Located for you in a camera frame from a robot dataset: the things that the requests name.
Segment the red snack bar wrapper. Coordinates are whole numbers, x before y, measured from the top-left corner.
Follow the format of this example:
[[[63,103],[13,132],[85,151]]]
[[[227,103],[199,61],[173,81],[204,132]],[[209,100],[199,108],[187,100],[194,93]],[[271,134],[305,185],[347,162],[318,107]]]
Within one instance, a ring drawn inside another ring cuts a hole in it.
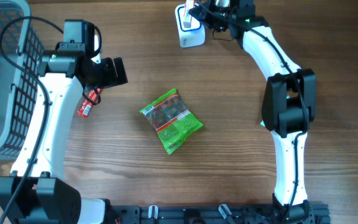
[[[94,90],[91,90],[88,93],[88,98],[93,102],[98,102],[100,100],[100,93],[102,92],[102,89],[97,88],[97,93]],[[82,104],[82,106],[77,111],[77,115],[81,116],[82,118],[87,118],[89,115],[89,112],[91,111],[94,104],[92,102],[85,100]]]

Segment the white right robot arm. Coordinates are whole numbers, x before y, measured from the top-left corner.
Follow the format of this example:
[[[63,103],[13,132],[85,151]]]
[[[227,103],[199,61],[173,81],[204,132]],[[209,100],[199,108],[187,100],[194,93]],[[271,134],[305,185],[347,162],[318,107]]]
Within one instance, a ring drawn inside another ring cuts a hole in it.
[[[306,216],[304,146],[315,117],[314,72],[287,56],[268,22],[256,16],[253,1],[198,1],[189,13],[210,29],[229,30],[260,68],[266,79],[262,121],[272,134],[276,155],[274,204],[284,222]]]

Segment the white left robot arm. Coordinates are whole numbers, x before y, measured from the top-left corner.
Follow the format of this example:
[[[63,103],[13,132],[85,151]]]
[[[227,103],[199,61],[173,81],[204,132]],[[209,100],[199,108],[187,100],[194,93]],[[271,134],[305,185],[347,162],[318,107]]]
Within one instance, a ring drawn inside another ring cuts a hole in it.
[[[83,198],[63,181],[73,113],[87,91],[127,83],[121,58],[101,58],[94,24],[68,19],[63,41],[39,58],[32,78],[38,96],[24,145],[8,176],[0,176],[1,221],[12,223],[120,223],[107,199]]]

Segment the red tissue pack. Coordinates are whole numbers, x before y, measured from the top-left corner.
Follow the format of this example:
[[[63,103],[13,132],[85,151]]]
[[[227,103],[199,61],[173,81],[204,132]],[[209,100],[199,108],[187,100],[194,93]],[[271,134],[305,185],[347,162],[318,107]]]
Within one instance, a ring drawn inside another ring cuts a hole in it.
[[[193,9],[194,6],[195,6],[195,0],[186,0],[185,1],[182,24],[183,24],[183,27],[186,29],[191,28],[192,16],[190,14],[190,9]]]

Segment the green candy bag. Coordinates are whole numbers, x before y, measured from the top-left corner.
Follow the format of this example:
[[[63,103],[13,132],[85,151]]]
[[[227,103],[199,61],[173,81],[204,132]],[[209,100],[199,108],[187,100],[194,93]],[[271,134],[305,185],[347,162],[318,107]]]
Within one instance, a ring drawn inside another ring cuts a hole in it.
[[[203,127],[203,123],[184,104],[175,88],[142,108],[139,113],[149,121],[169,155],[188,136]]]

